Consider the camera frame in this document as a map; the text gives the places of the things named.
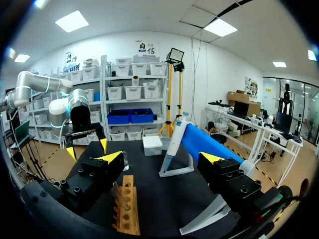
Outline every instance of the yellow black caution tape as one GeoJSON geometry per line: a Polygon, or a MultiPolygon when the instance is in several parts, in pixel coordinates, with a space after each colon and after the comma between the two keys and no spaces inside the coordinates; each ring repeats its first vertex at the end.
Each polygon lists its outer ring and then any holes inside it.
{"type": "Polygon", "coordinates": [[[44,166],[44,164],[47,163],[48,159],[51,158],[58,150],[59,150],[60,146],[58,146],[58,148],[56,150],[54,150],[53,153],[50,154],[50,156],[47,158],[46,161],[44,161],[44,163],[41,164],[41,168],[44,166]]]}
{"type": "MultiPolygon", "coordinates": [[[[237,154],[239,157],[241,157],[242,159],[246,160],[246,158],[244,158],[242,155],[240,155],[238,152],[236,152],[234,149],[232,149],[231,147],[229,147],[228,145],[224,144],[224,146],[226,146],[227,148],[229,148],[231,151],[233,151],[235,154],[237,154]]],[[[266,173],[264,173],[263,171],[261,171],[256,165],[255,168],[261,172],[267,179],[269,179],[270,181],[272,181],[276,186],[278,186],[278,183],[276,183],[273,179],[271,179],[271,177],[269,177],[266,173]]]]}

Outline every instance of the blue storage bin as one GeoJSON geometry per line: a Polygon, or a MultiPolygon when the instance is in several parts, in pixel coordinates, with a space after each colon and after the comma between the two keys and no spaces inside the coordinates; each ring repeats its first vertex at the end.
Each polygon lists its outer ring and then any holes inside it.
{"type": "Polygon", "coordinates": [[[130,113],[131,123],[152,123],[154,114],[151,109],[132,109],[130,113]]]}
{"type": "Polygon", "coordinates": [[[107,118],[109,124],[130,123],[131,110],[113,110],[107,118]]]}
{"type": "Polygon", "coordinates": [[[100,100],[101,100],[100,92],[94,93],[94,101],[100,101],[100,100]]]}

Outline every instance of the white box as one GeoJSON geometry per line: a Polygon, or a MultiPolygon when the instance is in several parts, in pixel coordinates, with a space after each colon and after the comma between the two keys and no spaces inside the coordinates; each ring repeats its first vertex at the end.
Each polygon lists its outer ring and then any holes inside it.
{"type": "Polygon", "coordinates": [[[48,108],[51,102],[51,97],[45,97],[43,98],[43,105],[45,108],[48,108]]]}
{"type": "Polygon", "coordinates": [[[98,61],[98,59],[92,59],[92,58],[88,58],[85,61],[83,61],[83,68],[90,68],[90,67],[100,67],[100,63],[98,61]]]}
{"type": "Polygon", "coordinates": [[[142,139],[142,126],[132,125],[126,129],[126,134],[129,137],[129,141],[142,139]]]}
{"type": "Polygon", "coordinates": [[[150,63],[152,76],[164,76],[167,63],[150,63]]]}
{"type": "Polygon", "coordinates": [[[141,86],[124,86],[127,100],[139,100],[141,98],[141,86]]]}
{"type": "Polygon", "coordinates": [[[89,140],[87,137],[83,137],[83,138],[78,138],[78,143],[88,143],[89,140]]]}
{"type": "Polygon", "coordinates": [[[112,141],[125,141],[125,127],[113,127],[110,136],[112,141]]]}
{"type": "Polygon", "coordinates": [[[99,141],[99,138],[97,137],[96,132],[94,132],[93,134],[88,135],[87,138],[88,138],[89,142],[92,142],[92,141],[97,141],[98,142],[99,141]]]}
{"type": "Polygon", "coordinates": [[[70,75],[71,75],[71,81],[73,82],[77,82],[77,81],[82,81],[82,71],[71,71],[70,75]]]}
{"type": "Polygon", "coordinates": [[[109,100],[120,100],[122,99],[123,86],[118,87],[107,87],[109,100]]]}
{"type": "Polygon", "coordinates": [[[48,139],[53,139],[55,137],[55,135],[51,129],[46,129],[44,132],[45,132],[46,138],[48,138],[48,139]]]}
{"type": "Polygon", "coordinates": [[[101,111],[91,111],[90,119],[91,119],[91,123],[101,122],[101,111]]]}
{"type": "Polygon", "coordinates": [[[71,80],[71,72],[63,73],[59,76],[60,79],[63,80],[71,80]]]}
{"type": "Polygon", "coordinates": [[[42,113],[34,117],[35,117],[36,124],[43,124],[48,121],[47,113],[42,113]]]}
{"type": "Polygon", "coordinates": [[[145,76],[147,63],[132,63],[133,76],[145,76]]]}
{"type": "Polygon", "coordinates": [[[43,99],[39,99],[39,100],[33,101],[33,108],[35,110],[43,108],[43,107],[44,107],[43,99]]]}
{"type": "Polygon", "coordinates": [[[131,58],[120,58],[116,59],[117,65],[131,65],[132,59],[131,58]]]}
{"type": "Polygon", "coordinates": [[[160,86],[143,86],[145,99],[157,99],[160,97],[160,86]]]}
{"type": "Polygon", "coordinates": [[[93,102],[94,101],[94,89],[87,89],[84,90],[86,93],[86,98],[88,99],[88,102],[93,102]]]}
{"type": "Polygon", "coordinates": [[[116,65],[115,72],[117,76],[128,76],[130,71],[130,65],[116,65]]]}
{"type": "Polygon", "coordinates": [[[144,155],[152,156],[152,155],[160,155],[162,142],[160,137],[158,136],[147,136],[143,137],[143,147],[144,147],[144,155]]]}
{"type": "Polygon", "coordinates": [[[46,139],[46,135],[45,135],[44,129],[39,129],[39,135],[40,135],[40,138],[46,139]]]}
{"type": "Polygon", "coordinates": [[[97,66],[84,68],[82,70],[83,74],[83,81],[96,79],[100,77],[100,70],[97,66]]]}

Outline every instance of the white desk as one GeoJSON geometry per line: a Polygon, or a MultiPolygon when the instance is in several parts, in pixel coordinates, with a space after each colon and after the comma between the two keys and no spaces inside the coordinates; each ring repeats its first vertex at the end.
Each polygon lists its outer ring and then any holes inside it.
{"type": "Polygon", "coordinates": [[[284,173],[283,173],[283,175],[282,175],[282,177],[281,177],[281,179],[280,179],[280,181],[279,181],[279,183],[278,183],[277,188],[282,184],[282,182],[284,181],[284,179],[286,178],[286,176],[287,176],[288,173],[290,172],[290,170],[291,170],[291,168],[292,168],[292,166],[293,166],[293,164],[294,164],[294,162],[295,162],[295,160],[296,160],[296,158],[297,158],[297,156],[298,156],[298,153],[299,153],[300,148],[303,147],[303,145],[304,145],[304,143],[303,143],[303,138],[302,138],[302,137],[300,137],[301,143],[297,143],[297,142],[294,141],[293,139],[286,140],[286,139],[281,135],[281,133],[282,133],[282,132],[276,130],[275,128],[270,128],[270,127],[268,127],[268,126],[264,127],[263,134],[262,134],[262,136],[261,136],[261,140],[260,140],[260,143],[259,143],[258,148],[257,148],[257,151],[256,151],[257,153],[255,154],[254,159],[253,159],[253,162],[254,162],[254,164],[256,165],[256,164],[260,161],[262,155],[264,154],[267,143],[270,143],[270,144],[276,146],[277,148],[280,148],[280,149],[284,150],[285,152],[287,152],[288,154],[290,154],[290,155],[292,156],[292,158],[291,158],[289,164],[287,165],[286,170],[284,171],[284,173]],[[279,144],[277,144],[277,143],[271,141],[270,138],[271,138],[272,135],[274,135],[274,136],[276,136],[276,137],[279,137],[279,138],[284,139],[285,141],[287,141],[287,146],[286,146],[286,147],[283,147],[283,146],[281,146],[281,145],[279,145],[279,144]],[[263,151],[262,151],[262,153],[261,153],[259,159],[256,160],[257,155],[258,155],[258,152],[259,152],[259,150],[260,150],[260,147],[261,147],[263,141],[265,142],[263,151]],[[288,149],[288,143],[290,143],[290,144],[292,145],[291,149],[288,149]]]}
{"type": "Polygon", "coordinates": [[[242,119],[242,118],[227,114],[227,112],[229,111],[229,108],[227,108],[227,107],[213,106],[213,105],[208,105],[207,104],[207,106],[205,107],[205,110],[206,110],[206,113],[207,113],[207,111],[211,111],[211,112],[216,113],[217,114],[216,115],[216,119],[218,119],[217,122],[219,121],[219,117],[221,117],[221,118],[225,117],[225,118],[231,119],[233,121],[239,122],[239,123],[241,123],[243,125],[246,125],[248,127],[251,127],[253,129],[257,130],[257,134],[256,134],[256,138],[255,138],[255,142],[253,144],[253,147],[250,147],[250,146],[244,144],[243,142],[239,141],[238,139],[236,139],[236,138],[234,138],[234,137],[232,137],[232,136],[230,136],[230,135],[228,135],[228,134],[226,134],[224,132],[220,132],[222,135],[224,135],[227,138],[235,141],[236,143],[238,143],[242,147],[245,147],[246,149],[248,149],[250,151],[248,160],[253,162],[254,154],[255,154],[255,158],[257,157],[257,154],[258,154],[258,150],[256,151],[256,148],[257,148],[257,144],[258,144],[258,141],[259,141],[259,138],[260,138],[260,134],[263,131],[263,127],[259,126],[255,122],[251,122],[249,120],[242,119]]]}

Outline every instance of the black table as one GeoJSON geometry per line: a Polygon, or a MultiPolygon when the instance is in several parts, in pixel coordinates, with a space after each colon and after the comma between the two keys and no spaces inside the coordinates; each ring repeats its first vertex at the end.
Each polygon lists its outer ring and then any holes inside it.
{"type": "MultiPolygon", "coordinates": [[[[138,212],[141,235],[144,236],[179,236],[179,228],[184,227],[197,217],[216,197],[207,186],[206,181],[198,172],[160,178],[159,170],[166,151],[162,155],[145,156],[142,141],[110,141],[107,154],[126,151],[130,168],[123,172],[117,183],[122,185],[123,175],[134,175],[134,186],[137,187],[138,212]]],[[[84,157],[103,156],[99,142],[91,142],[68,177],[81,168],[84,157]]],[[[181,146],[172,160],[169,170],[186,167],[187,151],[181,146]]],[[[113,207],[114,198],[111,193],[102,194],[90,211],[81,216],[103,227],[112,228],[115,220],[113,207]]],[[[230,232],[236,225],[239,215],[230,212],[221,220],[190,233],[199,239],[220,238],[230,232]]]]}

